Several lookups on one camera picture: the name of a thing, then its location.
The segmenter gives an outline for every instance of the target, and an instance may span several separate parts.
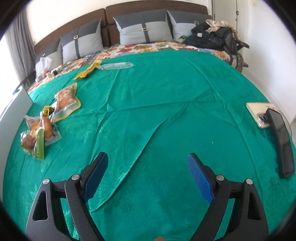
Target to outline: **curtain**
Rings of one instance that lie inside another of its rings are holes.
[[[21,82],[35,69],[35,53],[26,9],[11,23],[5,37],[17,77]]]

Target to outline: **green tablecloth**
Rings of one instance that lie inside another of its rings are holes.
[[[208,208],[186,166],[188,154],[195,152],[228,180],[251,178],[273,230],[295,198],[296,179],[279,179],[270,130],[258,128],[245,107],[246,102],[267,101],[259,90],[208,53],[162,51],[103,63],[123,61],[135,66],[95,70],[78,81],[81,108],[57,123],[62,139],[46,148],[45,161],[24,154],[22,123],[3,188],[4,206],[19,227],[25,231],[43,179],[65,180],[104,151],[109,167],[88,206],[105,239],[189,240]],[[54,94],[83,69],[34,91],[28,115],[53,103]],[[63,200],[69,230],[77,238],[65,204]],[[217,237],[223,235],[231,209],[229,205]]]

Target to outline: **brown wooden headboard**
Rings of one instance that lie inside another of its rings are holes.
[[[38,42],[34,46],[34,51],[36,54],[41,52],[42,50],[46,49],[48,46],[50,46],[54,41],[57,41],[61,36],[63,36],[66,33],[69,33],[70,31],[74,30],[75,28],[86,24],[90,23],[92,21],[101,20],[101,35],[102,35],[102,41],[103,41],[103,46],[104,47],[109,47],[110,42],[109,42],[109,34],[108,34],[108,29],[106,28],[107,25],[107,19],[106,19],[106,11],[104,8],[95,10],[93,12],[89,12],[85,15],[82,15],[65,25],[59,27],[49,35],[47,35],[44,39],[42,39],[40,42]]]
[[[148,10],[175,10],[183,12],[194,12],[201,14],[208,14],[207,7],[195,3],[172,1],[172,0],[144,0],[144,1],[132,1],[114,4],[106,7],[107,24],[110,35],[111,45],[119,44],[119,31],[115,24],[113,17],[130,14],[134,12],[142,12]]]
[[[95,10],[93,12],[82,15],[65,25],[59,27],[40,42],[34,46],[34,51],[36,54],[46,49],[54,41],[57,41],[64,34],[74,30],[75,28],[98,20],[101,21],[101,35],[104,47],[109,47],[110,45],[120,43],[119,32],[113,17],[134,13],[142,12],[148,10],[157,10],[157,9],[167,9],[167,10],[176,10],[184,12],[195,12],[201,14],[208,14],[207,7],[195,3],[183,2],[183,1],[172,1],[172,0],[142,0],[142,1],[132,1],[124,2],[119,4],[114,4],[107,6],[106,10],[104,8]]]

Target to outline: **silver bolt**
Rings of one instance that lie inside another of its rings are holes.
[[[219,180],[219,181],[223,181],[224,180],[224,177],[222,176],[222,175],[217,175],[217,180]]]
[[[79,179],[79,174],[74,174],[73,176],[72,176],[72,180],[78,180]]]
[[[49,179],[48,179],[48,178],[47,178],[47,179],[44,179],[42,183],[43,183],[43,184],[47,184],[47,183],[49,183]]]
[[[246,183],[252,185],[253,184],[253,181],[251,179],[247,179],[246,180]]]

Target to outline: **white door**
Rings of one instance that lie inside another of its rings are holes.
[[[214,20],[226,21],[237,28],[237,1],[236,0],[213,0]]]

